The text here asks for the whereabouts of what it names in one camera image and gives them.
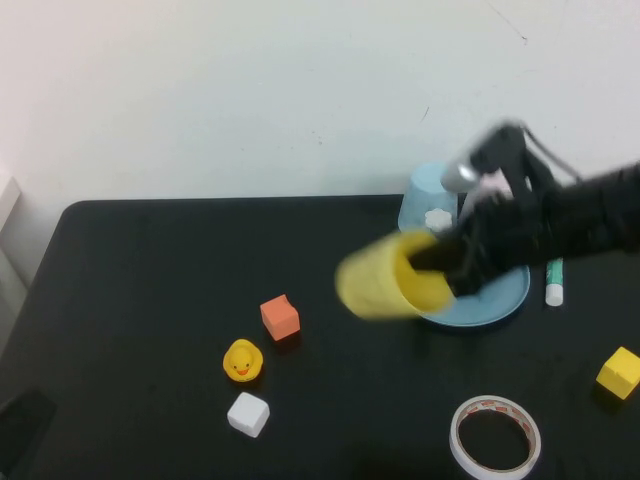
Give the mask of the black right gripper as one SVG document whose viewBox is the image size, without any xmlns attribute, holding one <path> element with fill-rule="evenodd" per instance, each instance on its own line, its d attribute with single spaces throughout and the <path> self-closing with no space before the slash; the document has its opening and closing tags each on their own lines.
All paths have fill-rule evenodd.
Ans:
<svg viewBox="0 0 640 480">
<path fill-rule="evenodd" d="M 493 194 L 478 202 L 453 235 L 409 256 L 417 271 L 447 273 L 455 297 L 475 295 L 487 281 L 522 265 L 550 260 L 541 201 Z"/>
</svg>

